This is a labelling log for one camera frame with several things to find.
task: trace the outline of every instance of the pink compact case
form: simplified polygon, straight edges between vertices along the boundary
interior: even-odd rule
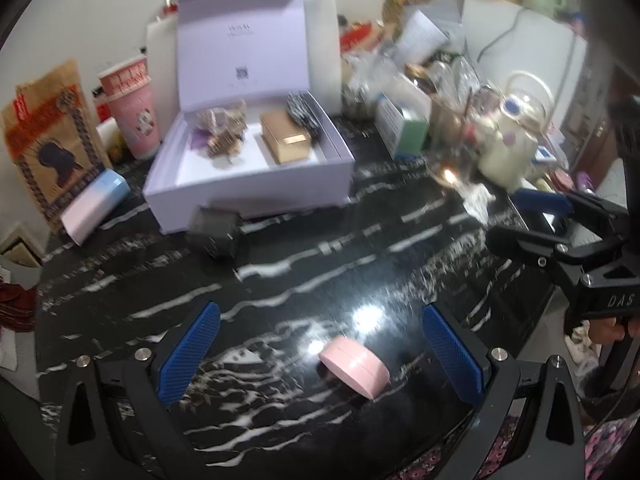
[[[389,382],[389,370],[373,352],[341,335],[320,352],[320,360],[350,388],[375,398]]]

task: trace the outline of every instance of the gold box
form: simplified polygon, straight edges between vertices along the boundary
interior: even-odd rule
[[[279,164],[308,158],[311,136],[298,126],[285,109],[270,110],[260,116],[262,136]]]

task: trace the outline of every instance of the gray floor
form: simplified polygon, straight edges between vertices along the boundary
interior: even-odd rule
[[[567,361],[572,374],[574,362],[564,344],[562,324],[567,301],[561,292],[549,302],[531,338],[518,356],[521,360],[544,362],[551,354],[559,354]],[[513,412],[522,407],[514,403]],[[37,402],[20,393],[0,378],[0,415],[14,436],[18,446],[44,480],[54,479],[53,444],[49,428],[40,418]]]

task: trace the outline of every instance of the silver screw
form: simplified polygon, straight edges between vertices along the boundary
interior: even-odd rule
[[[491,350],[491,356],[496,361],[505,361],[509,357],[509,353],[504,348],[494,348]]]
[[[151,357],[151,350],[149,348],[138,348],[133,355],[136,361],[146,361]]]
[[[564,364],[564,359],[562,359],[559,355],[551,356],[551,365],[553,368],[559,368]]]
[[[86,368],[91,362],[91,358],[88,355],[81,355],[78,359],[76,359],[76,366],[78,368]]]

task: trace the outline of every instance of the cream kettle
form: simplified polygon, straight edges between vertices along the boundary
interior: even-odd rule
[[[523,77],[535,81],[544,90],[550,103],[549,112],[537,98],[513,87],[513,82]],[[500,105],[491,116],[496,135],[482,152],[478,170],[509,192],[518,189],[536,156],[538,139],[546,132],[554,107],[553,94],[542,79],[521,70],[509,74]]]

